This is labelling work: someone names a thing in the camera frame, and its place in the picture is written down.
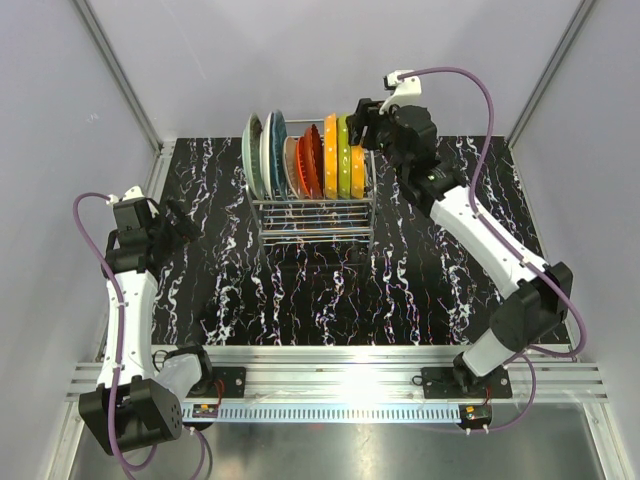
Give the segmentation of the orange-yellow scalloped plate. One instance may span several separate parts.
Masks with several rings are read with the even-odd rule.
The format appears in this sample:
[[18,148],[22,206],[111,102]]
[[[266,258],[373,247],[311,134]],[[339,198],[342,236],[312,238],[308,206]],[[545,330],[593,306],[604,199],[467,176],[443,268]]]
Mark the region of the orange-yellow scalloped plate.
[[366,185],[365,151],[361,146],[351,147],[351,197],[363,199]]

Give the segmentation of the green scalloped plate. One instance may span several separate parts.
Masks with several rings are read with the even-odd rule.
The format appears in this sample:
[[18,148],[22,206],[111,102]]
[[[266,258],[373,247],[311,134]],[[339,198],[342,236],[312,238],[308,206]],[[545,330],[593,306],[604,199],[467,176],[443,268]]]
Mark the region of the green scalloped plate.
[[338,148],[338,195],[341,199],[351,197],[351,146],[347,115],[337,119],[337,148]]

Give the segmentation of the yellow scalloped plate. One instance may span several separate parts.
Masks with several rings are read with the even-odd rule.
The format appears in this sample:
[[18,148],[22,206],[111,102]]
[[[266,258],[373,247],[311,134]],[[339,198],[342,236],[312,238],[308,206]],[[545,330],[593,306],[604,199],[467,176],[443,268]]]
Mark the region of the yellow scalloped plate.
[[324,120],[324,194],[327,199],[338,198],[337,192],[337,115],[332,113]]

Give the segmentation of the dark red scalloped plate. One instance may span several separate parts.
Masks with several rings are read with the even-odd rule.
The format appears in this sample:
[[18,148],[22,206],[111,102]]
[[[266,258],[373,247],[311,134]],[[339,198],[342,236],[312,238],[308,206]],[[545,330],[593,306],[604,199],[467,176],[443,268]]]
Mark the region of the dark red scalloped plate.
[[315,124],[308,127],[303,136],[303,163],[305,182],[312,199],[323,196],[322,159],[323,148],[318,128]]

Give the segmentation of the red-orange scalloped plate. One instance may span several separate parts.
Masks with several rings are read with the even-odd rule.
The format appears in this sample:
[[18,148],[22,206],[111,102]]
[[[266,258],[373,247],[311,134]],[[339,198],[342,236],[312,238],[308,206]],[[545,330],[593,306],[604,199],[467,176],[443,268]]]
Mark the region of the red-orange scalloped plate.
[[304,139],[302,137],[299,137],[296,141],[296,149],[295,149],[296,172],[297,172],[298,183],[299,183],[299,188],[298,188],[299,197],[301,199],[307,199],[310,193],[306,183],[306,172],[305,172],[305,166],[303,161],[303,143],[304,143]]

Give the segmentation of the light green flower plate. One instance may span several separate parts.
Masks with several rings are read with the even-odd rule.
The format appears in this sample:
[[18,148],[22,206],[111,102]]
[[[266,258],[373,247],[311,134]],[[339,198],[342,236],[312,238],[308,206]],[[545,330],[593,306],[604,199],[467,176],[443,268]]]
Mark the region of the light green flower plate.
[[264,185],[260,171],[260,137],[262,124],[252,113],[242,134],[242,163],[247,185],[259,200],[264,199]]

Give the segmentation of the white plate teal rim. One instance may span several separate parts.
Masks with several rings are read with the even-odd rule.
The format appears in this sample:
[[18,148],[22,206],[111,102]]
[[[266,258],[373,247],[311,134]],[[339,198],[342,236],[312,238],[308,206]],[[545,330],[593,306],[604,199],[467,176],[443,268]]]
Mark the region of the white plate teal rim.
[[271,154],[271,124],[273,113],[270,112],[263,125],[260,138],[260,170],[264,188],[264,198],[272,200],[274,198],[271,184],[270,154]]

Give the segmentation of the cream plate with dark patch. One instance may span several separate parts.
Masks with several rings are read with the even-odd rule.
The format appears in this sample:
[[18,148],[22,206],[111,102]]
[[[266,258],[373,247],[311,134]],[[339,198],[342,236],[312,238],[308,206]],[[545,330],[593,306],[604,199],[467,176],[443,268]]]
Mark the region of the cream plate with dark patch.
[[283,165],[286,176],[286,181],[291,192],[291,195],[295,199],[299,199],[301,195],[299,178],[297,175],[297,157],[296,157],[297,140],[288,136],[285,139],[283,147]]

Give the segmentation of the dark teal plate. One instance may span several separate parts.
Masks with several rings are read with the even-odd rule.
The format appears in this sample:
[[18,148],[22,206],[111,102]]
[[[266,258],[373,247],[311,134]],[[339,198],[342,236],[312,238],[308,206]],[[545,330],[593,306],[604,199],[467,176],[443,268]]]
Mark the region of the dark teal plate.
[[280,110],[275,110],[271,113],[270,127],[271,187],[273,196],[284,200],[288,199],[288,184],[283,163],[286,138],[284,115]]

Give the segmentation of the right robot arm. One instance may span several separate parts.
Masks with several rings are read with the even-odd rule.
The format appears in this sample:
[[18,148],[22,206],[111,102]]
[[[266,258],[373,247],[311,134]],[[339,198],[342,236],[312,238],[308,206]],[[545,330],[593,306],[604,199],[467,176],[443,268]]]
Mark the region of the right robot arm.
[[573,274],[566,264],[549,265],[518,242],[475,199],[460,170],[438,158],[437,129],[426,108],[386,108],[362,98],[346,125],[350,145],[384,155],[405,200],[468,251],[503,299],[486,331],[453,361],[454,388],[475,397],[498,367],[565,320]]

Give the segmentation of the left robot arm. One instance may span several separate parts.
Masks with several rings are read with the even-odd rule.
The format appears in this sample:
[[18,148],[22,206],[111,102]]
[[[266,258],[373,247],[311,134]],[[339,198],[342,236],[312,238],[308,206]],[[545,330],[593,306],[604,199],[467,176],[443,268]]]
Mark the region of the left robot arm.
[[209,394],[215,373],[203,347],[194,344],[170,352],[160,369],[153,364],[159,276],[163,262],[186,240],[185,231],[137,188],[102,199],[116,222],[106,248],[81,234],[106,279],[107,341],[96,387],[81,394],[79,413],[104,451],[122,460],[129,451],[179,438],[183,401],[188,394]]

